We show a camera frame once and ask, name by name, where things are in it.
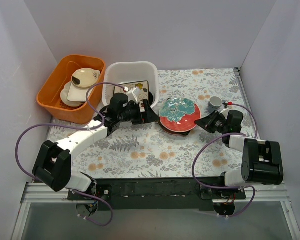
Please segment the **red plate teal flower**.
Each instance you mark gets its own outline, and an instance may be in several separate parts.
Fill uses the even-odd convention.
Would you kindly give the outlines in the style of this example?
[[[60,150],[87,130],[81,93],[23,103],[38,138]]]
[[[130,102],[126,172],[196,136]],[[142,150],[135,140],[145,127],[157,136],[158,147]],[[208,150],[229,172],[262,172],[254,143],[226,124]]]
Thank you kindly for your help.
[[[198,105],[188,98],[170,98],[158,112],[160,123],[174,133],[185,133],[194,129],[201,118]]]

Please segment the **square floral ceramic plate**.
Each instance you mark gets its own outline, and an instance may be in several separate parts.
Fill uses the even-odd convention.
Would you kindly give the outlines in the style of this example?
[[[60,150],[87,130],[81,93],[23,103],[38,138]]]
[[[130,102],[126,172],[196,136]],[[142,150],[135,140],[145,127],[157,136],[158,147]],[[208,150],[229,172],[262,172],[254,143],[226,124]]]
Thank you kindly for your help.
[[[135,89],[133,91],[135,97],[130,96],[128,94],[128,102],[134,101],[136,103],[141,103],[142,100],[149,100],[150,97],[150,91],[149,91],[149,82],[144,81],[133,81],[133,82],[127,82],[127,83],[120,83],[120,86],[123,88],[128,88],[129,91],[132,89]]]

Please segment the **black round plate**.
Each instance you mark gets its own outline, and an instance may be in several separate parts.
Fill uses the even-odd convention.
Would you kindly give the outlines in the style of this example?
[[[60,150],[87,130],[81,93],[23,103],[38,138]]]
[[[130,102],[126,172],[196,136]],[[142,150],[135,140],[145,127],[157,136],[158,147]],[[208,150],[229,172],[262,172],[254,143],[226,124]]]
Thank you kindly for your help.
[[[150,105],[154,103],[154,95],[150,91],[148,92],[148,102]]]

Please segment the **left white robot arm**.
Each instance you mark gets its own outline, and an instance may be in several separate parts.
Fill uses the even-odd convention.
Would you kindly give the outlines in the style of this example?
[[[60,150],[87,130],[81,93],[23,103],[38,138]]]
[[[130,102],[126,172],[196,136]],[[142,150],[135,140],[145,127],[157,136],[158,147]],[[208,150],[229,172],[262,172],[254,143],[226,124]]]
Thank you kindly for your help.
[[[106,139],[121,123],[133,125],[150,124],[159,121],[149,101],[142,103],[129,99],[124,93],[116,93],[110,104],[102,108],[84,130],[69,137],[52,142],[45,141],[38,153],[32,173],[55,192],[62,189],[77,190],[85,200],[96,196],[94,179],[87,174],[72,170],[72,160],[94,143]]]

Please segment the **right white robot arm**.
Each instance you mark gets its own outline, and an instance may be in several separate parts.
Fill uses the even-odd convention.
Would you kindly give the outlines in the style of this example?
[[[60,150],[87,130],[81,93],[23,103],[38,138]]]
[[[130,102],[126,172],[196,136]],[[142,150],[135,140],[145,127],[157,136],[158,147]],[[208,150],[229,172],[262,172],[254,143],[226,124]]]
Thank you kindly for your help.
[[[238,110],[225,109],[214,111],[207,117],[197,119],[194,123],[208,133],[221,133],[218,139],[229,149],[242,153],[241,168],[225,172],[217,185],[199,182],[206,188],[216,189],[217,195],[227,199],[240,189],[250,184],[280,185],[284,179],[280,144],[247,137],[241,133],[244,115]]]

